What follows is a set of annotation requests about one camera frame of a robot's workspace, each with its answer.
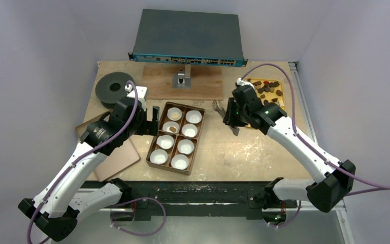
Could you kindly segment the metal tweezers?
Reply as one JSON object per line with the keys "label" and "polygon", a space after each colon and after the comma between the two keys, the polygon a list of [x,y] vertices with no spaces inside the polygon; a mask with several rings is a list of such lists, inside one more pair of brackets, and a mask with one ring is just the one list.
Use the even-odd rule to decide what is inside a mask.
{"label": "metal tweezers", "polygon": [[[220,115],[220,117],[221,117],[222,119],[225,118],[226,111],[225,111],[225,109],[224,109],[224,107],[223,107],[221,101],[219,101],[219,100],[214,100],[214,101],[212,102],[212,107],[213,107],[213,110],[216,111],[216,112]],[[233,133],[234,136],[238,136],[238,135],[239,135],[239,128],[233,127],[233,126],[228,126],[228,127],[229,127],[229,129],[232,131],[232,133]]]}

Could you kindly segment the brown chocolate box tray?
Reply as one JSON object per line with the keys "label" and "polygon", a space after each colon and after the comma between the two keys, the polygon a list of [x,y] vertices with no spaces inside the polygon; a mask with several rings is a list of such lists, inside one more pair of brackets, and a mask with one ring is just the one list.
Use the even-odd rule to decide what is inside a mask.
{"label": "brown chocolate box tray", "polygon": [[[165,132],[165,131],[162,130],[163,124],[168,122],[168,121],[171,121],[170,119],[167,118],[167,110],[169,108],[171,108],[171,107],[180,108],[182,110],[182,112],[183,112],[182,118],[179,121],[176,121],[179,124],[179,126],[180,126],[179,127],[179,132],[177,134]],[[203,116],[202,121],[200,123],[194,124],[198,128],[198,134],[197,134],[197,136],[195,138],[186,137],[181,132],[182,127],[184,125],[190,124],[185,119],[186,112],[188,112],[190,110],[198,110],[198,111],[201,112],[201,114]],[[161,147],[159,147],[156,144],[156,140],[157,140],[158,136],[154,137],[152,142],[151,142],[151,146],[150,146],[150,149],[148,151],[148,154],[147,154],[147,158],[146,158],[147,164],[150,167],[153,167],[153,168],[158,168],[158,169],[161,169],[161,170],[166,170],[166,171],[169,171],[169,172],[174,172],[174,173],[178,173],[178,174],[182,174],[182,175],[190,175],[191,171],[192,171],[192,168],[193,168],[193,165],[194,165],[194,160],[195,160],[195,157],[196,157],[196,151],[197,151],[198,142],[199,142],[200,137],[201,137],[201,131],[202,131],[203,123],[204,123],[204,118],[205,118],[205,109],[203,109],[203,108],[189,106],[189,105],[184,105],[184,104],[178,104],[178,103],[174,103],[174,102],[166,102],[165,106],[164,106],[163,113],[162,113],[162,115],[160,117],[160,120],[159,120],[159,134],[158,134],[158,136],[162,136],[162,135],[170,135],[170,136],[172,136],[174,138],[174,140],[175,140],[174,146],[172,148],[168,149],[168,150],[165,150],[169,154],[168,161],[166,163],[164,163],[164,164],[154,164],[154,163],[151,163],[150,160],[149,160],[150,154],[154,150],[162,149]],[[189,139],[189,140],[191,140],[194,143],[194,151],[191,154],[186,155],[189,158],[189,166],[185,170],[175,169],[175,168],[173,168],[171,166],[172,158],[175,155],[181,154],[177,150],[177,144],[182,139]]]}

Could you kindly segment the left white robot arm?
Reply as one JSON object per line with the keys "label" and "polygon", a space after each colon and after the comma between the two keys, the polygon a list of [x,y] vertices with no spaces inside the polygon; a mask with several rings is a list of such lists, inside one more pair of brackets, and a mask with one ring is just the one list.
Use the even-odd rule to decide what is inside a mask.
{"label": "left white robot arm", "polygon": [[124,97],[112,110],[88,124],[72,156],[50,184],[35,198],[24,198],[18,208],[30,219],[26,239],[32,242],[36,225],[48,239],[61,241],[78,222],[108,206],[127,207],[135,202],[132,188],[120,179],[112,179],[85,198],[75,194],[89,175],[132,135],[157,136],[159,107],[152,107],[152,120],[140,98]]}

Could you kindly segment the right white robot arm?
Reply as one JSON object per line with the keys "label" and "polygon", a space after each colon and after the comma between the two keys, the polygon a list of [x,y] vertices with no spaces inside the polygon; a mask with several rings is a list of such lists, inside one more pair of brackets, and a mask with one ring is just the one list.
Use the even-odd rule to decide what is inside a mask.
{"label": "right white robot arm", "polygon": [[329,212],[353,187],[356,166],[341,162],[324,151],[298,129],[287,113],[274,103],[264,105],[250,85],[239,86],[227,103],[224,124],[250,125],[283,146],[309,172],[311,179],[280,178],[267,187],[265,201],[277,207],[284,200],[309,201]]}

